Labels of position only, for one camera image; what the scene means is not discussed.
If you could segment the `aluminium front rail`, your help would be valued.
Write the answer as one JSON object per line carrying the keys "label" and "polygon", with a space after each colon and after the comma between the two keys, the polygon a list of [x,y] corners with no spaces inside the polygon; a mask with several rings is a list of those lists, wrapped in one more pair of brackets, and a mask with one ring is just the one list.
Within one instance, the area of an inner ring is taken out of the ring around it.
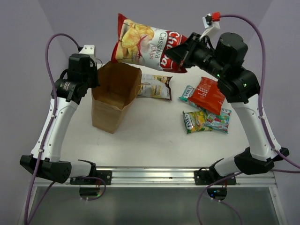
{"label": "aluminium front rail", "polygon": [[[207,168],[197,167],[97,167],[98,177],[111,187],[205,187],[220,178],[211,178]],[[256,175],[240,174],[216,187],[276,187],[272,172]]]}

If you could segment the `yellow green Fox's candy bag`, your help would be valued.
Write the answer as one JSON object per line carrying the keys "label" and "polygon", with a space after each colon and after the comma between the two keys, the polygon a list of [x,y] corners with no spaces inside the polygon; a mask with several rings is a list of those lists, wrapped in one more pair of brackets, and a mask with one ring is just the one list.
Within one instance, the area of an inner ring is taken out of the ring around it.
{"label": "yellow green Fox's candy bag", "polygon": [[183,121],[187,134],[212,131],[212,128],[206,125],[207,113],[204,111],[182,112]]}

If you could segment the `brown white chips bag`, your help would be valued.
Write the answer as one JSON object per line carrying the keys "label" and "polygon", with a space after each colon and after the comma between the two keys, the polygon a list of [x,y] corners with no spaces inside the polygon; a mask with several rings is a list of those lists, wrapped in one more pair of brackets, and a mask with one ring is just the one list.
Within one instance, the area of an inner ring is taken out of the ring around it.
{"label": "brown white chips bag", "polygon": [[138,95],[147,98],[172,100],[172,76],[142,74]]}

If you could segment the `brown paper bag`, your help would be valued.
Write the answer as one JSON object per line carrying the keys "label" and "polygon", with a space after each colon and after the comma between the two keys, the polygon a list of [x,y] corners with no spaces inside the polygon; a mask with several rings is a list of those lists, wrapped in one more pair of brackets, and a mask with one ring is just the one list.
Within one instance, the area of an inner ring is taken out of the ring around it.
{"label": "brown paper bag", "polygon": [[100,86],[91,91],[92,125],[116,132],[141,86],[142,71],[126,63],[108,62],[98,69]]}

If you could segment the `teal red Fox's candy bag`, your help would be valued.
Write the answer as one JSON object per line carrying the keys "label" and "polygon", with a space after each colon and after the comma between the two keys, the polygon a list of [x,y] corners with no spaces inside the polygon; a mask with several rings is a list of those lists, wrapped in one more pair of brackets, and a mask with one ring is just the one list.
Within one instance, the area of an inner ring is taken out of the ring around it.
{"label": "teal red Fox's candy bag", "polygon": [[219,115],[206,111],[207,119],[205,125],[217,130],[228,133],[229,121],[232,111],[222,108]]}

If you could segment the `red cassava chips bag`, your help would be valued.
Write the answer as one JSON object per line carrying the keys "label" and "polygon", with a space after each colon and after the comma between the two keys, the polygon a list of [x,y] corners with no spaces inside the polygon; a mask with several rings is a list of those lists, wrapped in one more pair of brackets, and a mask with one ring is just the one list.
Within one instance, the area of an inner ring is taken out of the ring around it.
{"label": "red cassava chips bag", "polygon": [[111,61],[137,64],[170,73],[186,73],[186,69],[165,54],[165,50],[186,40],[184,35],[176,31],[136,23],[123,14],[118,14],[118,41]]}

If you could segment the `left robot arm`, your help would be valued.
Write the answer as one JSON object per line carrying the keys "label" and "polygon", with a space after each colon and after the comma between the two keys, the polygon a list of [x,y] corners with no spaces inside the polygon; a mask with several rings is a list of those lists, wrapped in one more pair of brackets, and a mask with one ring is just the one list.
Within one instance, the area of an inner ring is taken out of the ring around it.
{"label": "left robot arm", "polygon": [[97,180],[96,165],[87,160],[76,162],[60,159],[63,140],[71,118],[87,90],[99,86],[97,64],[88,54],[75,53],[68,59],[68,68],[53,83],[51,101],[42,133],[29,155],[20,165],[34,177],[64,183],[81,178],[92,184]]}

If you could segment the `mint green Fox's candy bag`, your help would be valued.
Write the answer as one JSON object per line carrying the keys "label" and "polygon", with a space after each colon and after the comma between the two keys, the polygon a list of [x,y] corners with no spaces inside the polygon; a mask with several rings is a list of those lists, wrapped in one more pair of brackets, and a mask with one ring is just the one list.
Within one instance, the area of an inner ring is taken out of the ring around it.
{"label": "mint green Fox's candy bag", "polygon": [[189,97],[191,97],[193,95],[195,91],[195,88],[193,88],[191,85],[187,85],[185,87],[185,90],[183,91],[182,95],[179,97],[179,99],[181,101],[184,101],[184,102],[188,102],[189,101]]}

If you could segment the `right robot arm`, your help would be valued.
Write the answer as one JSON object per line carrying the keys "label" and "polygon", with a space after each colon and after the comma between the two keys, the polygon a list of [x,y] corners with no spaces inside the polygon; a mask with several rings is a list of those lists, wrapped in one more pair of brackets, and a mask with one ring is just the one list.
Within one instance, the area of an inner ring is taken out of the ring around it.
{"label": "right robot arm", "polygon": [[220,36],[215,49],[208,36],[192,33],[183,44],[165,51],[167,57],[180,66],[197,66],[217,78],[217,87],[237,113],[249,143],[243,152],[196,171],[204,185],[221,184],[238,172],[267,173],[275,162],[289,155],[289,150],[276,141],[263,114],[259,99],[262,88],[255,74],[242,66],[247,50],[240,35],[227,32]]}

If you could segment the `red orange snack bag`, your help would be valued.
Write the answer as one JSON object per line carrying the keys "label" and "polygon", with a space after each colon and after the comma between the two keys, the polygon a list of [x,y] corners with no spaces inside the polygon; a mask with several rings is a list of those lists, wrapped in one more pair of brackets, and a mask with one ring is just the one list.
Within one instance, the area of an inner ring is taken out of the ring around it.
{"label": "red orange snack bag", "polygon": [[210,78],[202,77],[188,100],[213,114],[220,115],[225,96],[221,93],[217,84],[216,81]]}

